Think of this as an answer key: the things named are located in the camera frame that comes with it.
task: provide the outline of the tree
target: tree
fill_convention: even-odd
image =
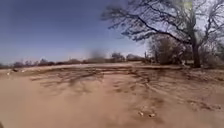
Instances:
[[[127,0],[108,6],[103,20],[135,41],[166,35],[190,45],[194,67],[200,67],[199,47],[224,36],[224,0]]]
[[[38,66],[47,66],[47,65],[48,65],[48,61],[45,59],[41,59],[41,61],[38,64]]]
[[[22,67],[24,67],[23,62],[15,62],[13,64],[13,68],[22,68]]]
[[[119,52],[112,53],[111,58],[112,58],[113,62],[124,62],[125,61],[125,57]]]
[[[224,61],[224,44],[218,43],[218,45],[217,45],[217,55],[221,60]]]
[[[127,61],[142,61],[142,60],[144,60],[144,58],[140,57],[138,55],[128,54],[126,56],[126,60]]]

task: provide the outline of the dirt ground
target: dirt ground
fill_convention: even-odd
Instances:
[[[223,128],[224,71],[92,65],[0,72],[4,128]]]

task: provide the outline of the sky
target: sky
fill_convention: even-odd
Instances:
[[[109,30],[109,23],[100,20],[114,2],[0,0],[0,62],[80,59],[92,49],[143,55],[144,45]]]

